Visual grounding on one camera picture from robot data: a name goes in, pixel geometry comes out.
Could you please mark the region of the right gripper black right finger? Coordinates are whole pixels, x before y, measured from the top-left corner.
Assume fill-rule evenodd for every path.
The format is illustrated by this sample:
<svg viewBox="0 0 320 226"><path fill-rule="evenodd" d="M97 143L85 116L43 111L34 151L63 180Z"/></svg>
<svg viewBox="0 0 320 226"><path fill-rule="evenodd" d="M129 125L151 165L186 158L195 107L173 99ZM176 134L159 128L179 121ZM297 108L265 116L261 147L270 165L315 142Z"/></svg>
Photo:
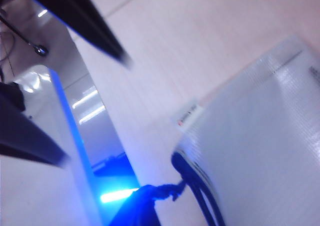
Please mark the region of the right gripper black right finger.
<svg viewBox="0 0 320 226"><path fill-rule="evenodd" d="M124 67L131 59L91 0L35 0L80 37Z"/></svg>

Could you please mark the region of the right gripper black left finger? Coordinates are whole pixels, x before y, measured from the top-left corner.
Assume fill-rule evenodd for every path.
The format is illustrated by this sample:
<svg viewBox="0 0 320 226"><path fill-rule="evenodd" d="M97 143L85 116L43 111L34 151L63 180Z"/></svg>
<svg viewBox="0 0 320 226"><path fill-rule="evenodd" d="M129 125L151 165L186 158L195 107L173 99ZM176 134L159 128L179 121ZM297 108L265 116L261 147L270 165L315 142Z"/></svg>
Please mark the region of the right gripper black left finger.
<svg viewBox="0 0 320 226"><path fill-rule="evenodd" d="M62 167L69 156L23 115L25 97L19 84L0 84L0 154Z"/></svg>

